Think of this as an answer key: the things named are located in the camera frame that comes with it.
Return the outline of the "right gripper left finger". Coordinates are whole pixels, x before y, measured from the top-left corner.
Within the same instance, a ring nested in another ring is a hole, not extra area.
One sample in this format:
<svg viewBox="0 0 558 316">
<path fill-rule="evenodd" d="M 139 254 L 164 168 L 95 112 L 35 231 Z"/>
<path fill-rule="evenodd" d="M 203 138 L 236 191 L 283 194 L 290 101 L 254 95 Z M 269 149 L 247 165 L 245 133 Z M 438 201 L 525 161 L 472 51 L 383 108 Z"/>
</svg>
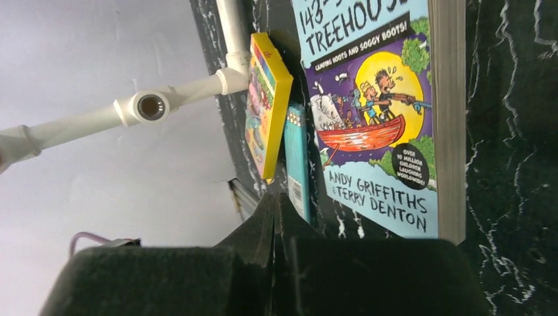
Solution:
<svg viewBox="0 0 558 316">
<path fill-rule="evenodd" d="M 274 200 L 211 248 L 96 247 L 68 261 L 42 315 L 265 315 Z"/>
</svg>

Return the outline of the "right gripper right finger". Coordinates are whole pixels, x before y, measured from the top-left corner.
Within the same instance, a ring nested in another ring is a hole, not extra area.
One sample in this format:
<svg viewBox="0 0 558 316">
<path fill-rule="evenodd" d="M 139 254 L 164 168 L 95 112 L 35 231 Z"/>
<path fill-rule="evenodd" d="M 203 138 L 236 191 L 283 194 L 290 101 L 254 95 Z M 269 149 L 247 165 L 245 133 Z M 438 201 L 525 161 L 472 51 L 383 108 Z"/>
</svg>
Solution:
<svg viewBox="0 0 558 316">
<path fill-rule="evenodd" d="M 279 315 L 489 315 L 466 257 L 438 239 L 329 239 L 275 197 Z"/>
</svg>

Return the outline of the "143-storey treehouse book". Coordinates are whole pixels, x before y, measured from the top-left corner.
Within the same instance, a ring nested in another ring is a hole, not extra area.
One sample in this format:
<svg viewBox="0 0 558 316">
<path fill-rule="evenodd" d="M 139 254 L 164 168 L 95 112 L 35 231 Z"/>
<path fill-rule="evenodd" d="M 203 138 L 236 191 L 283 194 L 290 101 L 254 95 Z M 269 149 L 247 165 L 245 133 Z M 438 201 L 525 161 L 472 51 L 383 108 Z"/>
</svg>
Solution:
<svg viewBox="0 0 558 316">
<path fill-rule="evenodd" d="M 294 1 L 326 193 L 404 238 L 466 238 L 464 1 Z"/>
</svg>

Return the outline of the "teal pencil pack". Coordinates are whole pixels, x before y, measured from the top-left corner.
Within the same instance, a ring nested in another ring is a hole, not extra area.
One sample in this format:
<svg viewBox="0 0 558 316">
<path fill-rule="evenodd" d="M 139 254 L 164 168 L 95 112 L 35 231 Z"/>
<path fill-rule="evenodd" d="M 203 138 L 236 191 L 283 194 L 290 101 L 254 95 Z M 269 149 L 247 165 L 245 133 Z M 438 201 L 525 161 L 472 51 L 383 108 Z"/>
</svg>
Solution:
<svg viewBox="0 0 558 316">
<path fill-rule="evenodd" d="M 310 223 L 307 129 L 305 123 L 304 107 L 301 104 L 289 104 L 283 135 L 288 195 L 298 214 Z"/>
</svg>

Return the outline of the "yellow crayon box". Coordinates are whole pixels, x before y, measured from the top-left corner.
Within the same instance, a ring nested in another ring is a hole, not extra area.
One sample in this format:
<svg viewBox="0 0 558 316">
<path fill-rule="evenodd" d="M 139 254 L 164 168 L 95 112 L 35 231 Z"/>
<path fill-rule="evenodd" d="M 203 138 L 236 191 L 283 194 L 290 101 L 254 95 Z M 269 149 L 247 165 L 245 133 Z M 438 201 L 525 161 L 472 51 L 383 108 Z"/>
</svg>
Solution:
<svg viewBox="0 0 558 316">
<path fill-rule="evenodd" d="M 245 140 L 260 178 L 270 183 L 276 170 L 293 76 L 268 34 L 252 34 L 250 52 Z"/>
</svg>

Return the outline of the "aluminium rail frame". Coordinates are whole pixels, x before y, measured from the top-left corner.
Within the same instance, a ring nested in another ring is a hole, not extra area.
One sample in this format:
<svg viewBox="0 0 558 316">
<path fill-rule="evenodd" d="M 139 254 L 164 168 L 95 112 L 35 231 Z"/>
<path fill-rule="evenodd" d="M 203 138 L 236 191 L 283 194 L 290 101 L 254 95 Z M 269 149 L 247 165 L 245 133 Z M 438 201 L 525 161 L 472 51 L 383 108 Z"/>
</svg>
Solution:
<svg viewBox="0 0 558 316">
<path fill-rule="evenodd" d="M 257 208 L 259 198 L 252 194 L 237 178 L 227 182 L 236 208 L 236 213 L 242 222 L 246 221 Z"/>
</svg>

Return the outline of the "white pvc pipe frame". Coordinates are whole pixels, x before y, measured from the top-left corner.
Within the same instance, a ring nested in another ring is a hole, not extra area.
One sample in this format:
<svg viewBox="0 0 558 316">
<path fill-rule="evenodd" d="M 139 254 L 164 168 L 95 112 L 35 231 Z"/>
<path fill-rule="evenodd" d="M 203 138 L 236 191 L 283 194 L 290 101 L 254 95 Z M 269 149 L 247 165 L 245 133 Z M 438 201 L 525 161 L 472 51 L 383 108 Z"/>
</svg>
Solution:
<svg viewBox="0 0 558 316">
<path fill-rule="evenodd" d="M 218 95 L 248 89 L 250 52 L 243 31 L 239 1 L 216 2 L 224 41 L 226 66 L 214 74 L 180 86 L 146 89 L 115 99 L 101 109 L 35 126 L 19 125 L 1 131 L 1 171 L 37 157 L 45 149 L 104 132 L 117 126 L 162 122 L 180 107 Z"/>
</svg>

